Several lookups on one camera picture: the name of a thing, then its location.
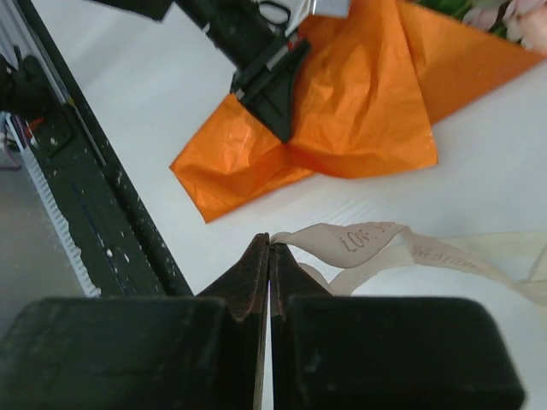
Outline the fake flower bouquet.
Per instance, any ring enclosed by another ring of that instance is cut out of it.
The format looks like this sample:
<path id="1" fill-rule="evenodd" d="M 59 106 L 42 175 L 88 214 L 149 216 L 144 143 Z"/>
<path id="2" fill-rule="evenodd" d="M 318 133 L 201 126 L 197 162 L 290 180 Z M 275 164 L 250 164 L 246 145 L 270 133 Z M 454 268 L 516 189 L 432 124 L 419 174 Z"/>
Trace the fake flower bouquet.
<path id="1" fill-rule="evenodd" d="M 415 3 L 546 56 L 546 0 L 423 0 Z"/>

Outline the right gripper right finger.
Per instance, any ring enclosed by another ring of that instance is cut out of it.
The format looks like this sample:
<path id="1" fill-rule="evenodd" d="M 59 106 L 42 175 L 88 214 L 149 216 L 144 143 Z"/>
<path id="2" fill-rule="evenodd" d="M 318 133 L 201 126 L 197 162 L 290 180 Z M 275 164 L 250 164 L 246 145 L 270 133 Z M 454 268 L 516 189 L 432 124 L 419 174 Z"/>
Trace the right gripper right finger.
<path id="1" fill-rule="evenodd" d="M 270 249 L 277 409 L 519 409 L 497 324 L 457 297 L 335 296 Z"/>

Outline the orange wrapping paper sheet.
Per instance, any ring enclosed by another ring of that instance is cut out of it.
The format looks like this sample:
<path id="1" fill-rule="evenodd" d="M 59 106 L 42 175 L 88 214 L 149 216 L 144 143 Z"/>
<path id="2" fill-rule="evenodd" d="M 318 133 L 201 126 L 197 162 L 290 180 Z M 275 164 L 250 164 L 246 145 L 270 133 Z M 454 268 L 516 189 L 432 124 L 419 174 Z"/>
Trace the orange wrapping paper sheet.
<path id="1" fill-rule="evenodd" d="M 171 165 L 205 221 L 313 173 L 346 179 L 436 164 L 433 124 L 546 56 L 415 1 L 310 17 L 294 134 L 281 143 L 226 97 Z"/>

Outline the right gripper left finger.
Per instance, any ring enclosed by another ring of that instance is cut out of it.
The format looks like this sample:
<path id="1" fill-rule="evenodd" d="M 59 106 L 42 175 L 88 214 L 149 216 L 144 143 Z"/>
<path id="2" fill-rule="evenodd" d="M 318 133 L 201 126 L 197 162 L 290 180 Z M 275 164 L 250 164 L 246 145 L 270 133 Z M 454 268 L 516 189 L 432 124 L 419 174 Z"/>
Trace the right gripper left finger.
<path id="1" fill-rule="evenodd" d="M 1 341 L 4 409 L 258 409 L 269 237 L 193 297 L 47 298 Z"/>

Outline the cream ribbon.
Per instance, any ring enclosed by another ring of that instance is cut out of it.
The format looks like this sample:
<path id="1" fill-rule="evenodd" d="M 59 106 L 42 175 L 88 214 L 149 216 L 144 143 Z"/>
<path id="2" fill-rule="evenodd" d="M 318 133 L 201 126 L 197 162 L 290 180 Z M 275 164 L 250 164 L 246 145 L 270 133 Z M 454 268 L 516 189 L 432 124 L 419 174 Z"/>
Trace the cream ribbon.
<path id="1" fill-rule="evenodd" d="M 426 266 L 488 278 L 537 307 L 546 307 L 545 231 L 435 238 L 394 222 L 367 222 L 348 226 L 317 224 L 295 232 L 276 233 L 272 240 L 339 268 L 337 276 L 326 281 L 313 267 L 302 266 L 334 295 L 348 296 L 387 269 Z M 526 278 L 517 282 L 491 264 L 491 260 L 504 256 L 531 256 L 535 261 Z"/>

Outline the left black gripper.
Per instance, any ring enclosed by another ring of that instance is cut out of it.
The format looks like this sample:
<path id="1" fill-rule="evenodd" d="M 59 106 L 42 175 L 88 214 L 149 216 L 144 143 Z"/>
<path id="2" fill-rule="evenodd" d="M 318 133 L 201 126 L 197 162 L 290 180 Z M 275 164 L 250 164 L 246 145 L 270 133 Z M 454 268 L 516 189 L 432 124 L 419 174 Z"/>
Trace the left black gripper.
<path id="1" fill-rule="evenodd" d="M 233 63 L 230 92 L 282 143 L 290 141 L 293 96 L 310 51 L 281 1 L 104 1 L 104 5 L 162 21 L 178 6 Z"/>

